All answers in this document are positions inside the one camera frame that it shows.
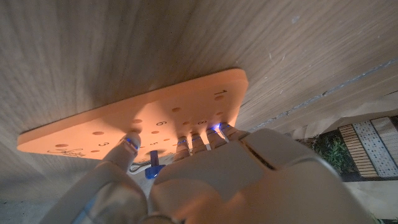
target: wooden board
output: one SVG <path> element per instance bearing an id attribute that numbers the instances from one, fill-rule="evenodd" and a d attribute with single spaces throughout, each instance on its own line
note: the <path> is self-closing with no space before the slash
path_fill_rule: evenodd
<path id="1" fill-rule="evenodd" d="M 177 139 L 201 134 L 221 122 L 234 125 L 248 81 L 231 69 L 112 103 L 28 131 L 18 150 L 39 154 L 102 159 L 128 131 L 137 131 L 141 147 L 135 159 L 174 154 Z"/>
<path id="2" fill-rule="evenodd" d="M 359 140 L 352 124 L 338 128 L 359 174 L 363 177 L 379 177 L 372 161 Z"/>

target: wooden wall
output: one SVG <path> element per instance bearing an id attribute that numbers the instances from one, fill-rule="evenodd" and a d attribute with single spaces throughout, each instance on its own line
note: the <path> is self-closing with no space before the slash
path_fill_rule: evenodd
<path id="1" fill-rule="evenodd" d="M 397 35 L 387 0 L 1 1 L 0 198 L 59 197 L 97 163 L 19 152 L 21 132 L 233 67 L 237 127 L 287 132 L 398 90 Z"/>

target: grass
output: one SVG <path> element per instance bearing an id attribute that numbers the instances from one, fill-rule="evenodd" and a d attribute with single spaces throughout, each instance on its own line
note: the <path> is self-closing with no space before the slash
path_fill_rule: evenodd
<path id="1" fill-rule="evenodd" d="M 339 174 L 357 170 L 346 144 L 338 131 L 317 136 L 312 144 L 312 149 Z"/>

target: robotic hand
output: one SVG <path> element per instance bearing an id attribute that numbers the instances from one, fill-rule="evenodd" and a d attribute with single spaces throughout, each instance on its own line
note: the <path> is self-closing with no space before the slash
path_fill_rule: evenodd
<path id="1" fill-rule="evenodd" d="M 268 129 L 249 134 L 221 123 L 220 131 L 226 140 L 206 131 L 210 151 L 194 134 L 192 156 L 181 137 L 172 164 L 151 161 L 158 168 L 148 199 L 126 174 L 140 146 L 128 133 L 42 223 L 372 223 L 305 146 Z"/>

